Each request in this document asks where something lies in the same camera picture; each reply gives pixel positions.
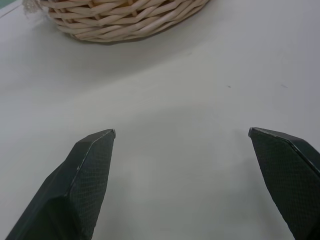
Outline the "woven wicker basket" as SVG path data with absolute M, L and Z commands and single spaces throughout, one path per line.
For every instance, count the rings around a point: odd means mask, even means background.
M 199 12 L 210 0 L 40 0 L 57 28 L 96 43 L 142 39 Z

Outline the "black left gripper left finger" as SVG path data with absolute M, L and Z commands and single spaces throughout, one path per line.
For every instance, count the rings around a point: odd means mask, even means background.
M 92 240 L 109 179 L 116 131 L 79 140 L 44 180 L 5 240 Z

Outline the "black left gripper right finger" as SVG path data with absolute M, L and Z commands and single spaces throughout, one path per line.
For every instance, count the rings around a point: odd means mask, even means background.
M 320 153 L 302 138 L 250 128 L 267 190 L 295 240 L 320 240 Z

